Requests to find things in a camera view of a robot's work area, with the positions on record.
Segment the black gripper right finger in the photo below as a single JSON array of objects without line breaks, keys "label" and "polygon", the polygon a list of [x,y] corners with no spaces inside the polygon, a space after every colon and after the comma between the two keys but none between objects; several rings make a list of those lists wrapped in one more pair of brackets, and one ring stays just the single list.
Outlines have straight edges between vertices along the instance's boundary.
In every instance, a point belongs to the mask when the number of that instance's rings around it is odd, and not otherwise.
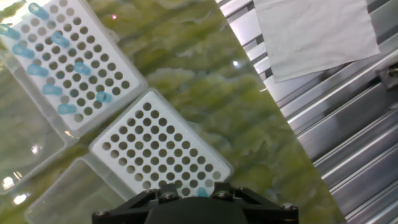
[{"label": "black gripper right finger", "polygon": [[276,204],[247,187],[215,182],[211,199],[223,202],[221,208],[232,212],[233,218],[244,218],[246,223],[299,223],[297,206]]}]

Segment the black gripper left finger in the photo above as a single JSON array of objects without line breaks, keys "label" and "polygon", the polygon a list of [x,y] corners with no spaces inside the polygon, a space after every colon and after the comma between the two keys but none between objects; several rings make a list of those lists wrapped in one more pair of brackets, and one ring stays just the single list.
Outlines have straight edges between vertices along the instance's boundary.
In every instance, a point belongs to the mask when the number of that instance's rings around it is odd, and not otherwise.
[{"label": "black gripper left finger", "polygon": [[93,212],[91,222],[92,224],[145,223],[155,207],[179,198],[177,186],[165,184],[159,189],[144,190],[114,209]]}]

